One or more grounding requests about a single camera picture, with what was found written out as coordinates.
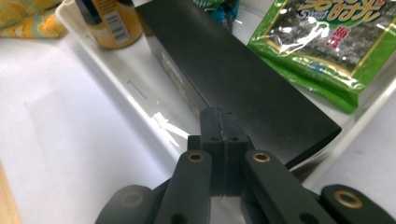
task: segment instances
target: barcode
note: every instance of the barcode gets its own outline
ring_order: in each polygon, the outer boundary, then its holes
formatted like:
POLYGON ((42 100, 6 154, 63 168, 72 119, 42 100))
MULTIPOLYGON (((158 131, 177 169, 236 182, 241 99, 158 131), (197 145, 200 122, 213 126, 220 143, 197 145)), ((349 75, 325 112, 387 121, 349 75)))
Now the barcode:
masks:
POLYGON ((107 14, 104 18, 117 44, 123 43, 130 38, 128 30, 118 12, 107 14))

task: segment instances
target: green plastic wrapper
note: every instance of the green plastic wrapper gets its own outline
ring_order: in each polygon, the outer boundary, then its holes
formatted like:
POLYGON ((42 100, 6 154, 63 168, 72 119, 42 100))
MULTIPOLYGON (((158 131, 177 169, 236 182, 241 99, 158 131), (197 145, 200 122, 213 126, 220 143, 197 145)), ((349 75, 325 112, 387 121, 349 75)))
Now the green plastic wrapper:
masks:
POLYGON ((396 49, 396 1, 275 0, 247 46, 347 113, 396 49))

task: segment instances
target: rectangular black box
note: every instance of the rectangular black box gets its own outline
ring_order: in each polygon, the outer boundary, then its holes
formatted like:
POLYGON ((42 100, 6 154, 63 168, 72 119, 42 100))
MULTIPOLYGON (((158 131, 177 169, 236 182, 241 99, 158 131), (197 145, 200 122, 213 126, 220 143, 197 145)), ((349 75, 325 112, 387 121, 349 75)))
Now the rectangular black box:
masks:
POLYGON ((255 148, 291 168, 341 128, 191 0, 136 8, 152 53, 192 111, 234 112, 255 148))

